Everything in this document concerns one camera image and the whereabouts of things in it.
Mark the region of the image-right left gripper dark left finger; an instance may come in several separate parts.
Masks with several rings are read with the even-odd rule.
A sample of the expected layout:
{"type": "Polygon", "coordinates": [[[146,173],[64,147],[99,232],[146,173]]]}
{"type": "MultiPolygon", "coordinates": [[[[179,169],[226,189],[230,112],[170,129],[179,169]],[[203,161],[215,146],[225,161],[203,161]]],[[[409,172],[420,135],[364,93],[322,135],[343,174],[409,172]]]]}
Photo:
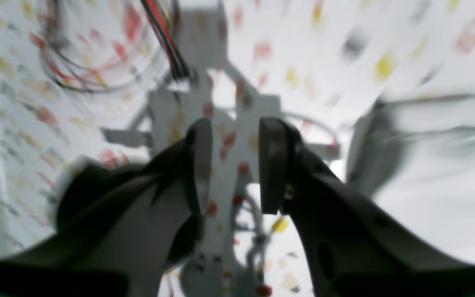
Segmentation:
{"type": "Polygon", "coordinates": [[[211,161],[201,118],[52,237],[0,258],[0,297],[156,297],[179,231],[209,207],[211,161]]]}

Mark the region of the image-right left gripper white right finger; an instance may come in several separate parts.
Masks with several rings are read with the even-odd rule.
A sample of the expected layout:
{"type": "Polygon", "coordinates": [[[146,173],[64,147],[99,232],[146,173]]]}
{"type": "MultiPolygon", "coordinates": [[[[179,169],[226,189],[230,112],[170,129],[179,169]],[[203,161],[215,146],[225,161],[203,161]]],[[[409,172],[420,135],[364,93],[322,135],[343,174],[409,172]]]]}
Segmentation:
{"type": "Polygon", "coordinates": [[[475,297],[475,264],[343,183],[276,117],[259,120],[259,182],[262,212],[292,219],[317,297],[475,297]]]}

